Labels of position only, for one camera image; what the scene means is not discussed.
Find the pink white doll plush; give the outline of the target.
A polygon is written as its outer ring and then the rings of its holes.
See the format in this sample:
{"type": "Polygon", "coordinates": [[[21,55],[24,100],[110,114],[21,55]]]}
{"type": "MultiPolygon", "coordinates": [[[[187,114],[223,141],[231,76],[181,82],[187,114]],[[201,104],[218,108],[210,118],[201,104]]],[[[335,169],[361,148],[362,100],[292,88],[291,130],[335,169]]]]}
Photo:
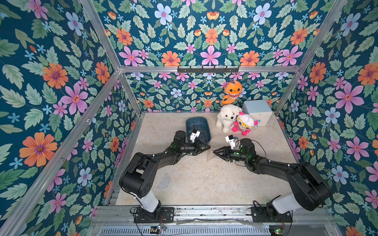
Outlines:
{"type": "Polygon", "coordinates": [[[253,128],[258,126],[258,120],[254,120],[249,114],[240,112],[233,123],[232,131],[241,132],[242,136],[247,136],[253,128]]]}

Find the clear protractor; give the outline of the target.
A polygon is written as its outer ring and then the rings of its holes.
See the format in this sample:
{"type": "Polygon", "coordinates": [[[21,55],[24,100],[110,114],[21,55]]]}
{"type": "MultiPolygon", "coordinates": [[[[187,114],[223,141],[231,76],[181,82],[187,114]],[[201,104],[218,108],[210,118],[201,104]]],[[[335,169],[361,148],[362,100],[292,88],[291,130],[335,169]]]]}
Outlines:
{"type": "Polygon", "coordinates": [[[170,182],[171,182],[171,176],[169,174],[165,174],[163,179],[157,185],[157,189],[158,190],[166,189],[170,185],[170,182]]]}

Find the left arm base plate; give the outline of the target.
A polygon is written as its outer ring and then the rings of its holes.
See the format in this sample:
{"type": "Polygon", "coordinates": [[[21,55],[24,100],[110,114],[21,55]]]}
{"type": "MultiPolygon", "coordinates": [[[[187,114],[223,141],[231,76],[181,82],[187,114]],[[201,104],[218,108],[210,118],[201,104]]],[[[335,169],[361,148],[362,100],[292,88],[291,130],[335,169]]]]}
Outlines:
{"type": "Polygon", "coordinates": [[[137,207],[133,212],[135,223],[172,223],[174,221],[174,207],[158,207],[154,212],[148,212],[137,207]]]}

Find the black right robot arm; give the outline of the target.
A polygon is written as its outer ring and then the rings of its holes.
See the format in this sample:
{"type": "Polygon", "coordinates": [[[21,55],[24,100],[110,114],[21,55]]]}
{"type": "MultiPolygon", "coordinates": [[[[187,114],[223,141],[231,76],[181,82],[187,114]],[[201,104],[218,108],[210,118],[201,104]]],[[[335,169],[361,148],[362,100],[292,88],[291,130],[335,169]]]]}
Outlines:
{"type": "Polygon", "coordinates": [[[252,173],[268,175],[289,183],[290,193],[278,196],[266,204],[267,211],[271,214],[284,214],[297,209],[313,211],[333,194],[331,187],[308,162],[283,163],[270,160],[258,155],[253,141],[248,138],[240,141],[238,150],[235,147],[225,146],[213,153],[224,161],[244,162],[252,173]]]}

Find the white dog plush toy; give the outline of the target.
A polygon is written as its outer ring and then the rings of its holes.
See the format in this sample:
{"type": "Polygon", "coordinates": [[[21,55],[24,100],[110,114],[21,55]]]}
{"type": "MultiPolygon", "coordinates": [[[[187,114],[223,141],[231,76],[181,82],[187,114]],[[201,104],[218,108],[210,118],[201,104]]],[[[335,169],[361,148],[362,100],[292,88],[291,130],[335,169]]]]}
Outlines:
{"type": "Polygon", "coordinates": [[[238,106],[232,104],[222,106],[217,115],[216,127],[222,127],[222,132],[228,133],[240,112],[242,108],[238,106]]]}

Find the black hook rail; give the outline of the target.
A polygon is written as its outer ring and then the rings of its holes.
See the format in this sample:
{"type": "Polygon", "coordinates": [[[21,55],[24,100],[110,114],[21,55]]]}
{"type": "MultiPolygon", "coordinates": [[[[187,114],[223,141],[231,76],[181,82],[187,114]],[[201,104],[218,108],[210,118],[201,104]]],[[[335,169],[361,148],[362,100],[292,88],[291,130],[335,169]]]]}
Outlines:
{"type": "Polygon", "coordinates": [[[235,66],[183,66],[177,67],[178,73],[215,73],[215,74],[224,74],[224,73],[234,73],[239,72],[240,67],[235,66]]]}

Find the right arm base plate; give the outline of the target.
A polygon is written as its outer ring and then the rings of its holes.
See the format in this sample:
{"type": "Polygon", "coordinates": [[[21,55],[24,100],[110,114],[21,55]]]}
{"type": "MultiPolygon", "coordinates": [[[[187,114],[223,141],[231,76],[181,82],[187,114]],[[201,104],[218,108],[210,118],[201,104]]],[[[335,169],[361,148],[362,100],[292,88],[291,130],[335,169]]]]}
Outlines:
{"type": "Polygon", "coordinates": [[[280,214],[272,207],[252,206],[251,216],[255,223],[292,223],[290,212],[280,214]]]}

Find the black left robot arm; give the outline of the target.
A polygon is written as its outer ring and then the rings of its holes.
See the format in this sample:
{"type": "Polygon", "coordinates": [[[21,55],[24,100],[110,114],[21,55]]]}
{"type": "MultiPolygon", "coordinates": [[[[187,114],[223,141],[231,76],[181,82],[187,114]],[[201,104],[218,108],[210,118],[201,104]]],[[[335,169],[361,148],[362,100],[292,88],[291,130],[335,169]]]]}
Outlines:
{"type": "Polygon", "coordinates": [[[119,179],[121,190],[132,195],[142,210],[148,213],[157,212],[161,203],[151,190],[157,171],[177,164],[184,156],[197,156],[209,150],[210,140],[208,135],[198,130],[190,134],[179,130],[164,151],[155,154],[137,152],[119,179]]]}

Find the orange dinosaur plush toy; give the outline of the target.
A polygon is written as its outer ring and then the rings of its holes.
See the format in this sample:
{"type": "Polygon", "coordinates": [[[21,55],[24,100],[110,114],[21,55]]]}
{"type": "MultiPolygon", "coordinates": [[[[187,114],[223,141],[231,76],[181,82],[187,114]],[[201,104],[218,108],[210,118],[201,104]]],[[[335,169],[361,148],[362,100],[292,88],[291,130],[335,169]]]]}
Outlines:
{"type": "Polygon", "coordinates": [[[221,102],[222,106],[234,103],[243,91],[243,87],[238,81],[228,82],[224,88],[225,96],[221,102]]]}

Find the light blue small cabinet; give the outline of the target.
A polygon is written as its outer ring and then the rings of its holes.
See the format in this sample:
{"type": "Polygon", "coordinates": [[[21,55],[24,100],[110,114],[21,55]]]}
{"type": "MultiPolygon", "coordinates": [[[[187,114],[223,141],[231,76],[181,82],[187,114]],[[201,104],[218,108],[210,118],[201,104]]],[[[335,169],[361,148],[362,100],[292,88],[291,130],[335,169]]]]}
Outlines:
{"type": "Polygon", "coordinates": [[[273,114],[266,100],[246,100],[243,103],[242,110],[255,121],[258,121],[259,127],[266,126],[273,114]]]}

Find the teal plastic storage box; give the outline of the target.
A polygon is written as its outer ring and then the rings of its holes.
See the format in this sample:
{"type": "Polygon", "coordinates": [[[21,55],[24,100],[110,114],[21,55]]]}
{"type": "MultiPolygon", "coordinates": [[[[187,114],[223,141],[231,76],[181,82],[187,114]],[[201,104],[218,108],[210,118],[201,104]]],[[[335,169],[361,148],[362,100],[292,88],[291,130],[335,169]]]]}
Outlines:
{"type": "Polygon", "coordinates": [[[208,121],[205,117],[193,117],[186,120],[187,137],[190,142],[191,142],[190,134],[192,130],[194,129],[201,132],[200,136],[197,138],[199,141],[206,144],[210,143],[211,132],[210,132],[208,121]]]}

